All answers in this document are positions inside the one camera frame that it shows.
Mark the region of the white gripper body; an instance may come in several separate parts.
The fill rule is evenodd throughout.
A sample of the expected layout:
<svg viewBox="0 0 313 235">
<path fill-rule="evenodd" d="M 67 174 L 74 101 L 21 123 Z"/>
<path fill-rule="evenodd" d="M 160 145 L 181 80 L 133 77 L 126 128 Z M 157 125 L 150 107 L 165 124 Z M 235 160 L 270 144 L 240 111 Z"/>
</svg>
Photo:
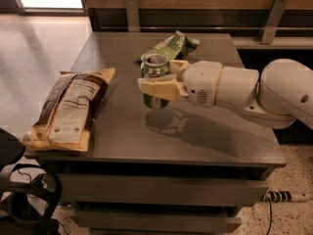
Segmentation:
<svg viewBox="0 0 313 235">
<path fill-rule="evenodd" d="M 212 108 L 222 70 L 223 65 L 217 62 L 200 61 L 191 64 L 183 77 L 188 102 L 196 106 Z"/>
</svg>

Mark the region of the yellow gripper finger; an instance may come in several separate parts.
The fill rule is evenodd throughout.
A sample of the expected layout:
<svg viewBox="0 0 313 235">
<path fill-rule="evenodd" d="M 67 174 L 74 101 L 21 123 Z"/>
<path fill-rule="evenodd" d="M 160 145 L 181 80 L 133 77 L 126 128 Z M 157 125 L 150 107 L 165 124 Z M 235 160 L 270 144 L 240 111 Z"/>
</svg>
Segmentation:
<svg viewBox="0 0 313 235">
<path fill-rule="evenodd" d="M 170 60 L 170 71 L 177 76 L 179 81 L 184 79 L 184 73 L 186 69 L 190 66 L 190 63 L 185 60 Z"/>
<path fill-rule="evenodd" d="M 140 90 L 149 96 L 168 101 L 178 101 L 189 97 L 182 81 L 177 79 L 176 74 L 169 74 L 154 78 L 139 78 Z"/>
</svg>

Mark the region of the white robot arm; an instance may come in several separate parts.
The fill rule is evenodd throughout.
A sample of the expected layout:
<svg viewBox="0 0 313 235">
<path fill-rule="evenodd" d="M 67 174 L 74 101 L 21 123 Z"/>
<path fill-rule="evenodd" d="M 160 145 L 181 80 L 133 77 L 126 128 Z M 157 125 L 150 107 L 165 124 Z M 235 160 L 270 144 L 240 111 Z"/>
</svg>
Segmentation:
<svg viewBox="0 0 313 235">
<path fill-rule="evenodd" d="M 313 128 L 313 70 L 290 59 L 275 60 L 262 71 L 210 61 L 173 61 L 169 74 L 140 78 L 138 85 L 149 96 L 226 108 L 274 129 L 296 120 Z"/>
</svg>

